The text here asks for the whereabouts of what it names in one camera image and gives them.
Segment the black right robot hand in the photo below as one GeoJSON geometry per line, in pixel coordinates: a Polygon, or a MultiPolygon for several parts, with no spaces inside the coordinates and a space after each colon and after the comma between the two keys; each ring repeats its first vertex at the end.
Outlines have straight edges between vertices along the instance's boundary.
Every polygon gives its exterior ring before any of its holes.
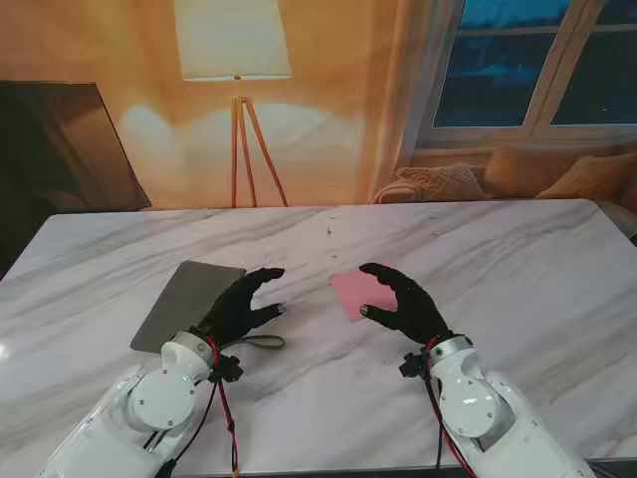
{"type": "Polygon", "coordinates": [[[398,331],[423,346],[434,339],[444,340],[453,335],[431,296],[413,279],[378,263],[363,264],[359,270],[375,277],[379,284],[389,287],[397,303],[395,311],[362,305],[359,310],[363,317],[386,329],[398,331]]]}

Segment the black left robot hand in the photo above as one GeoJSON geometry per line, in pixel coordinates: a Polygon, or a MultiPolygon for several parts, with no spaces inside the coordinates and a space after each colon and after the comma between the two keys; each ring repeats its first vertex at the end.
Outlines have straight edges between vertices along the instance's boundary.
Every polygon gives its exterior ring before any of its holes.
{"type": "Polygon", "coordinates": [[[252,300],[261,286],[282,278],[284,274],[282,268],[262,268],[236,281],[215,301],[199,324],[199,333],[222,347],[281,316],[286,310],[283,304],[253,310],[252,300]]]}

